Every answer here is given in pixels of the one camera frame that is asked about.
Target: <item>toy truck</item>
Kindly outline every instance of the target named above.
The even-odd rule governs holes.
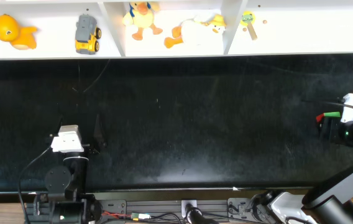
[[[76,23],[76,51],[79,54],[95,54],[99,51],[98,40],[101,29],[96,26],[96,19],[90,15],[81,15]]]

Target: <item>orange toy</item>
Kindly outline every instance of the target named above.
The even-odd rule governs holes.
[[[18,50],[36,48],[34,32],[37,32],[36,27],[21,27],[11,16],[0,16],[0,40],[10,42]]]

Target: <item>black table surface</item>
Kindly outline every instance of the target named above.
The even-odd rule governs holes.
[[[307,187],[353,165],[353,148],[315,126],[341,108],[301,102],[353,93],[353,54],[115,59],[98,78],[107,62],[0,61],[0,192],[16,191],[61,115],[81,129],[102,115],[108,148],[89,158],[91,192]],[[23,190],[44,190],[60,161],[43,156]]]

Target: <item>yellow hat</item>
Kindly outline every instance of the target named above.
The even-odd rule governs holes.
[[[213,24],[213,25],[216,25],[216,26],[224,26],[224,27],[226,27],[226,24],[224,22],[224,17],[219,15],[219,14],[216,14],[214,16],[214,19],[212,19],[212,21],[210,21],[209,23]]]

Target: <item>yellow and green toy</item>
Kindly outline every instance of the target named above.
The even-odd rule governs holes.
[[[154,24],[154,13],[160,10],[160,5],[157,2],[130,2],[130,10],[122,19],[124,25],[135,25],[138,27],[138,32],[132,35],[135,40],[142,40],[144,29],[151,28],[154,35],[161,34],[162,29]]]
[[[37,32],[36,27],[21,27],[11,16],[0,16],[0,40],[10,42],[18,50],[36,48],[34,32]]]
[[[254,30],[254,27],[252,26],[254,22],[255,22],[254,13],[250,11],[243,12],[243,16],[241,17],[240,24],[247,27],[252,40],[258,39],[257,34],[255,33],[255,30]]]

